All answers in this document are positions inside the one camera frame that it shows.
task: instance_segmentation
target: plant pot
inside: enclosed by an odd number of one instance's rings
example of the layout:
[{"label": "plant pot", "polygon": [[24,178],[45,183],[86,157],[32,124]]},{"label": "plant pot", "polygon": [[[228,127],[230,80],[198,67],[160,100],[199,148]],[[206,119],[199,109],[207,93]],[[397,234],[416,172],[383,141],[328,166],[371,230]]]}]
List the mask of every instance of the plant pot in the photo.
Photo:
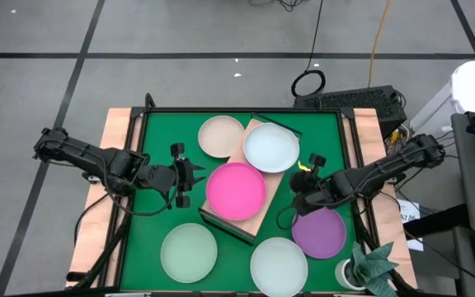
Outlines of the plant pot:
[{"label": "plant pot", "polygon": [[365,290],[365,287],[359,287],[352,285],[346,277],[346,268],[350,264],[351,259],[345,259],[336,264],[335,276],[338,283],[346,289],[349,290]]}]

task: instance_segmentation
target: yellow tag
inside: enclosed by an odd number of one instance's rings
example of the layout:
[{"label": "yellow tag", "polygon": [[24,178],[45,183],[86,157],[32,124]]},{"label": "yellow tag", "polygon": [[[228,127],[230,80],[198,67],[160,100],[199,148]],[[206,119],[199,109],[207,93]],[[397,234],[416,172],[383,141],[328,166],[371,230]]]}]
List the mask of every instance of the yellow tag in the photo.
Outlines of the yellow tag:
[{"label": "yellow tag", "polygon": [[300,161],[298,161],[298,168],[300,168],[300,170],[304,170],[306,172],[310,172],[311,169],[305,167],[304,165],[302,165],[302,163]]}]

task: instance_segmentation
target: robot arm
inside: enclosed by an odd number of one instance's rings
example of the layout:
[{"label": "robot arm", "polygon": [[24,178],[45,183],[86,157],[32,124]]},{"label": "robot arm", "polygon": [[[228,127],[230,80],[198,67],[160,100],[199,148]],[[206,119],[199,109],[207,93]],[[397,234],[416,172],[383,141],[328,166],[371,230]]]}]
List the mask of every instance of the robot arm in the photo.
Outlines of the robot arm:
[{"label": "robot arm", "polygon": [[65,161],[82,169],[89,175],[100,178],[106,190],[113,195],[127,196],[135,189],[154,189],[168,203],[169,191],[176,185],[177,207],[189,207],[190,200],[184,196],[194,184],[204,179],[195,178],[194,170],[201,170],[188,158],[184,144],[171,146],[173,163],[171,166],[150,165],[149,155],[128,149],[98,148],[73,139],[63,128],[42,131],[40,140],[34,146],[35,156],[43,162]]},{"label": "robot arm", "polygon": [[384,183],[411,167],[433,168],[444,160],[443,145],[431,135],[420,134],[410,139],[399,152],[362,168],[346,169],[319,178],[318,167],[325,159],[312,155],[312,171],[293,173],[291,190],[296,193],[293,206],[299,215],[307,215],[322,207],[334,209],[360,197],[375,196]]}]

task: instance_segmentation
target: green plant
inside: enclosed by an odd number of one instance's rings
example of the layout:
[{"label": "green plant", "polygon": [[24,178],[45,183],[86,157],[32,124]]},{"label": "green plant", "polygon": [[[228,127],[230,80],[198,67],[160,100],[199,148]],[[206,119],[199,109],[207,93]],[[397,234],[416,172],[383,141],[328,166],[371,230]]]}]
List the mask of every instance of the green plant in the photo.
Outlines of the green plant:
[{"label": "green plant", "polygon": [[362,247],[355,243],[350,265],[346,268],[347,280],[352,285],[365,287],[375,296],[397,297],[397,293],[388,283],[388,271],[398,265],[388,261],[392,247],[393,243],[388,243],[364,255]]}]

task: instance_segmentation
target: green table surface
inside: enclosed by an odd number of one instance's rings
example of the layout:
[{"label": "green table surface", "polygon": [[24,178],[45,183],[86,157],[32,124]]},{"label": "green table surface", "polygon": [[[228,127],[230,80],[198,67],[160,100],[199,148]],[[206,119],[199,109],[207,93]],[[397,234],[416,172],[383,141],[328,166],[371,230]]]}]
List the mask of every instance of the green table surface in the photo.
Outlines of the green table surface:
[{"label": "green table surface", "polygon": [[[206,181],[210,173],[227,159],[212,158],[204,153],[198,142],[197,134],[201,125],[216,113],[152,113],[148,118],[148,128],[143,143],[143,152],[151,155],[151,163],[170,164],[170,145],[185,144],[184,156],[194,164],[206,170],[196,172],[196,176],[207,178],[195,185],[193,191],[187,192],[191,207],[187,209],[166,210],[153,217],[134,216],[129,230],[123,274],[120,281],[122,290],[192,290],[192,291],[258,291],[252,281],[250,260],[255,246],[272,237],[292,240],[290,231],[278,229],[275,223],[276,213],[289,205],[294,194],[289,189],[289,176],[298,170],[295,164],[280,183],[278,191],[270,205],[269,211],[251,247],[227,233],[206,224],[199,215],[198,208],[205,202]],[[226,114],[239,120],[247,127],[251,114]],[[308,164],[311,153],[320,153],[327,159],[320,176],[344,169],[344,156],[341,148],[341,136],[335,114],[325,113],[276,113],[265,114],[273,120],[303,133],[300,140],[299,160]],[[156,191],[141,190],[135,194],[134,210],[154,211],[163,206],[163,200]],[[350,250],[355,241],[355,228],[349,205],[337,209],[346,224],[346,245],[336,256],[326,260],[308,260],[308,279],[303,291],[346,291],[335,278],[335,266],[350,257]],[[292,214],[282,216],[282,224],[288,225]],[[162,269],[160,252],[162,241],[176,226],[184,223],[197,223],[206,226],[218,244],[218,259],[214,269],[203,279],[192,284],[182,284],[170,278]]]}]

